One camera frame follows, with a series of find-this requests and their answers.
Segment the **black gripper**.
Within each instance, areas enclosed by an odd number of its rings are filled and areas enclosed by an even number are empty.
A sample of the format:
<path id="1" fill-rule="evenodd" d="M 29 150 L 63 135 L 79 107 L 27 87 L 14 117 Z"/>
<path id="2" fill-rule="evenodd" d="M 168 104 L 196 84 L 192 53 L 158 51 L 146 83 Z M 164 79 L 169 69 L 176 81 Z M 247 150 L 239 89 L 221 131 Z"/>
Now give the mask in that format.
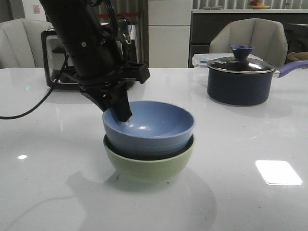
<path id="1" fill-rule="evenodd" d="M 107 75 L 94 77 L 81 77 L 75 67 L 69 66 L 61 73 L 56 85 L 58 90 L 80 90 L 80 94 L 92 101 L 101 111 L 113 108 L 118 120 L 126 122 L 131 116 L 127 83 L 137 81 L 143 84 L 150 77 L 148 65 L 127 62 L 123 67 Z M 106 95 L 100 90 L 87 90 L 92 88 L 107 89 Z"/>

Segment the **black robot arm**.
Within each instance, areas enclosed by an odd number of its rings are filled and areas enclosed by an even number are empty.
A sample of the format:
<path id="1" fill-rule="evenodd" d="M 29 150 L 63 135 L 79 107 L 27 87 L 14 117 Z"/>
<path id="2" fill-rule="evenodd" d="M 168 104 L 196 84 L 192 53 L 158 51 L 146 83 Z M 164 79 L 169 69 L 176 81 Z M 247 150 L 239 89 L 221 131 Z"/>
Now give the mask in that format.
<path id="1" fill-rule="evenodd" d="M 146 64 L 124 58 L 117 46 L 118 24 L 110 1 L 103 1 L 109 24 L 100 24 L 94 7 L 100 0 L 42 0 L 76 74 L 69 76 L 80 93 L 102 111 L 112 108 L 118 120 L 126 122 L 132 112 L 127 96 L 127 82 L 143 84 L 150 72 Z"/>

